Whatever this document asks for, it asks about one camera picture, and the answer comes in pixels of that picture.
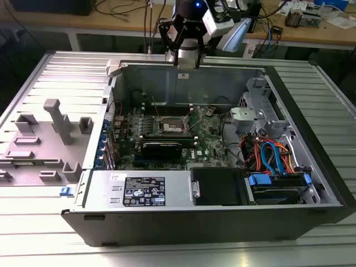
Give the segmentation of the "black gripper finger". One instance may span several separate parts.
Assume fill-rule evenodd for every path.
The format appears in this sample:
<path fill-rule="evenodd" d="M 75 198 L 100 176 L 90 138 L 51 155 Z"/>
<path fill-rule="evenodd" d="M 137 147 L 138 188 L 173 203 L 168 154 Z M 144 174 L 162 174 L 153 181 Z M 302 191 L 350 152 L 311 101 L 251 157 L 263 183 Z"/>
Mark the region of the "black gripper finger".
<path fill-rule="evenodd" d="M 159 24 L 159 31 L 165 52 L 173 55 L 174 66 L 177 66 L 179 49 L 184 41 L 184 20 L 181 17 L 163 20 Z"/>
<path fill-rule="evenodd" d="M 200 63 L 204 55 L 212 55 L 212 53 L 216 50 L 216 38 L 212 37 L 209 39 L 207 44 L 204 44 L 203 37 L 199 37 L 197 39 L 198 47 L 197 47 L 197 59 L 195 62 L 195 68 L 200 67 Z"/>

